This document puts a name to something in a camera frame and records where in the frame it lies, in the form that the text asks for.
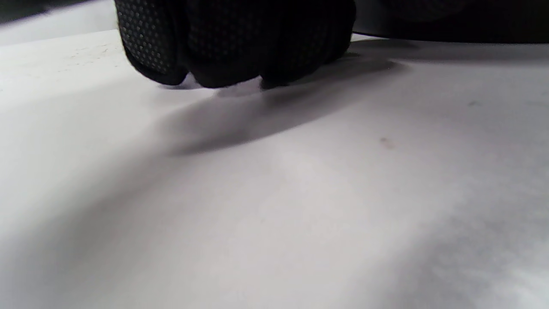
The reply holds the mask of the person's left hand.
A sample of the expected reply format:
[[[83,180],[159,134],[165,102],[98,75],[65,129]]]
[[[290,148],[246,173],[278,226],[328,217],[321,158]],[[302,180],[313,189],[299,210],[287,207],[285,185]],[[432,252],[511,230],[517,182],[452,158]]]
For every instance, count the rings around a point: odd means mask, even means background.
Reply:
[[[130,64],[144,77],[224,88],[256,77],[281,85],[341,58],[353,0],[116,0]]]

